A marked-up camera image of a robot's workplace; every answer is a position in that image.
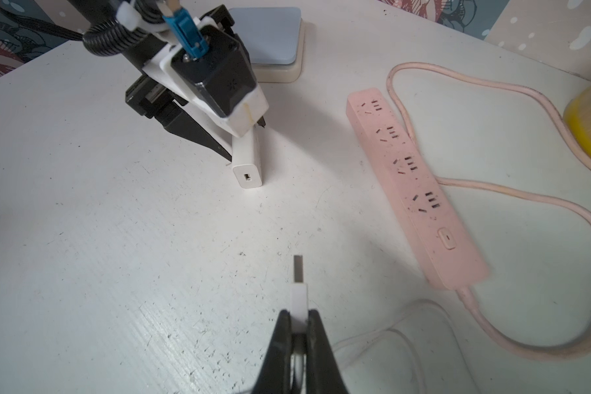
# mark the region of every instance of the black cable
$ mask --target black cable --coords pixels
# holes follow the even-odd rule
[[[164,23],[160,11],[150,6],[147,0],[136,0],[135,8],[148,23]],[[148,35],[141,28],[130,32],[114,18],[90,27],[83,35],[83,45],[97,56],[112,56],[132,48]]]
[[[4,8],[0,7],[0,13],[6,16],[8,19],[19,23],[22,27],[34,30],[36,32],[46,33],[54,35],[66,40],[82,41],[81,33],[73,32],[70,29],[57,26],[53,23],[46,22],[41,19],[31,18],[30,16],[23,16],[9,12]]]

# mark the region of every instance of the beige base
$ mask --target beige base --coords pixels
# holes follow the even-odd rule
[[[297,41],[295,61],[291,64],[252,64],[258,82],[289,83],[300,76],[304,53],[304,22],[300,20],[300,34]]]

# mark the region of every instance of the black corrugated tube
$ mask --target black corrugated tube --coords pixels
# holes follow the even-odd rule
[[[136,10],[149,23],[164,23],[158,10],[146,3],[147,0],[136,0]],[[137,28],[130,32],[114,18],[92,26],[83,34],[83,45],[97,56],[117,55],[141,42],[149,33]]]

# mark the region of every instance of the power strip switch button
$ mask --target power strip switch button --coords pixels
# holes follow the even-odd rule
[[[442,240],[444,247],[448,250],[455,249],[457,243],[455,243],[455,239],[453,238],[453,234],[451,234],[450,230],[446,227],[442,227],[438,230],[438,236]]]

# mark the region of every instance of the white power adapter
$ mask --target white power adapter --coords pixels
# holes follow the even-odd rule
[[[243,188],[263,184],[260,174],[260,145],[255,125],[243,137],[232,137],[232,170]]]

